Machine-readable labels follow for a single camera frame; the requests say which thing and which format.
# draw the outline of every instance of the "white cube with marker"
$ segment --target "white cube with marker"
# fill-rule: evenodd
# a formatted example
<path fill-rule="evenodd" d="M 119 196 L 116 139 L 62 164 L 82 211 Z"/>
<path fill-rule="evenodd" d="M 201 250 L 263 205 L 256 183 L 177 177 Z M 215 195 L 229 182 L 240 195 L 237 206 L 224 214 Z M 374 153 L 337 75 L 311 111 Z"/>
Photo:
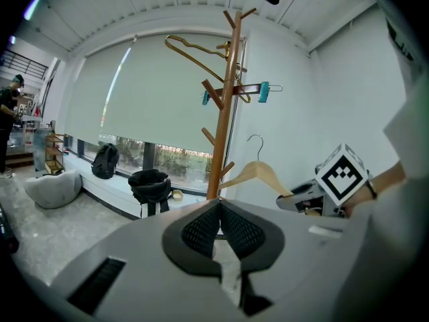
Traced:
<path fill-rule="evenodd" d="M 368 180 L 362 160 L 346 143 L 340 144 L 319 168 L 316 180 L 337 206 Z"/>

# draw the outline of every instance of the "coat rack pole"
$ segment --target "coat rack pole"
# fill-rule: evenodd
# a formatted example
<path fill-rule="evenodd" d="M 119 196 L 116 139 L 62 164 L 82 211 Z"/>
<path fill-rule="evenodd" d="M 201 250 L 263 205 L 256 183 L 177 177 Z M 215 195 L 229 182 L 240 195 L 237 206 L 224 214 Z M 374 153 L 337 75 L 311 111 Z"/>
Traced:
<path fill-rule="evenodd" d="M 217 121 L 216 138 L 214 140 L 214 150 L 212 158 L 212 167 L 207 189 L 207 199 L 216 198 L 221 180 L 221 171 L 223 166 L 223 155 L 225 153 L 225 144 L 227 142 L 229 116 L 231 114 L 231 105 L 233 101 L 233 89 L 235 83 L 235 73 L 237 70 L 237 57 L 240 44 L 241 32 L 241 12 L 235 14 L 235 28 L 231 38 L 231 47 L 229 48 L 227 71 L 225 73 L 225 82 L 223 84 L 222 100 L 224 109 L 219 111 Z"/>

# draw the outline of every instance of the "black cap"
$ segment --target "black cap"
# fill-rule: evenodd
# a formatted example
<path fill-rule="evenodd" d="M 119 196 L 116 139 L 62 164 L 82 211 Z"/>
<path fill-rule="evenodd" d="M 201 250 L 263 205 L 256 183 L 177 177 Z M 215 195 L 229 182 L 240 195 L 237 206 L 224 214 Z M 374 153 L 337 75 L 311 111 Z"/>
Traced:
<path fill-rule="evenodd" d="M 24 78 L 22 77 L 21 74 L 15 75 L 15 77 L 13 78 L 13 81 L 19 82 L 21 84 L 21 87 L 24 87 Z"/>

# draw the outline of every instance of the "black shirt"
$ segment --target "black shirt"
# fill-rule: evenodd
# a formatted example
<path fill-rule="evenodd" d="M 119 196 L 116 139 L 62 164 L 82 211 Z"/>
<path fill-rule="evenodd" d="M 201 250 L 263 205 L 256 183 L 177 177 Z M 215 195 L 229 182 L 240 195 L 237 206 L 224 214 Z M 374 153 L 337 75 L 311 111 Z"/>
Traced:
<path fill-rule="evenodd" d="M 8 108 L 11 107 L 12 104 L 12 90 L 10 87 L 6 87 L 0 91 L 0 106 L 4 105 Z M 11 115 L 8 115 L 2 111 L 0 111 L 0 129 L 7 129 L 10 126 L 13 118 Z"/>

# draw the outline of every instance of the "white corrugated ceiling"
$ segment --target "white corrugated ceiling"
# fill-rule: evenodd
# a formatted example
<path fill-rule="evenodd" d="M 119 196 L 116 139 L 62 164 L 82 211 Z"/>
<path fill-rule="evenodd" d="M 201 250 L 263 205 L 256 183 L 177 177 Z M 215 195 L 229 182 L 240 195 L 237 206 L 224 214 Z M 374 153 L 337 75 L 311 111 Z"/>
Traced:
<path fill-rule="evenodd" d="M 97 32 L 125 18 L 152 9 L 178 5 L 213 5 L 257 14 L 302 36 L 312 50 L 333 32 L 368 8 L 374 0 L 41 0 L 29 25 L 73 51 Z"/>

